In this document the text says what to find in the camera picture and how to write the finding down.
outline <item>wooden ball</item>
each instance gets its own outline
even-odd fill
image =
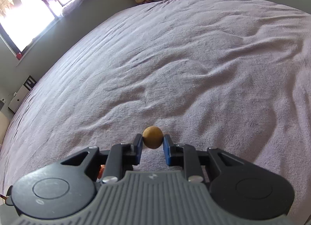
[[[159,148],[163,142],[163,133],[157,126],[150,126],[142,133],[144,144],[150,149]]]

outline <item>red object on windowsill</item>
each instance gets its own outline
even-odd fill
[[[23,57],[23,54],[21,54],[20,52],[18,54],[16,54],[16,58],[18,60],[21,60],[22,57]]]

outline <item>silver screw head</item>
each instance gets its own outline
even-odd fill
[[[192,175],[188,178],[188,181],[191,183],[201,183],[203,182],[204,178],[199,175]]]
[[[105,184],[113,184],[118,181],[118,178],[116,176],[106,176],[102,181]]]

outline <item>mattress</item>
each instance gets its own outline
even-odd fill
[[[74,45],[14,116],[1,192],[88,145],[156,125],[287,178],[289,217],[311,214],[311,15],[263,0],[164,0],[121,11]],[[144,148],[135,170],[164,170]]]

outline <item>white cabinet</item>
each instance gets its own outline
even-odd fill
[[[9,109],[16,113],[23,99],[31,91],[36,83],[37,82],[31,76],[29,76],[25,83],[22,85],[22,87],[18,90],[14,98],[11,100],[9,104]]]

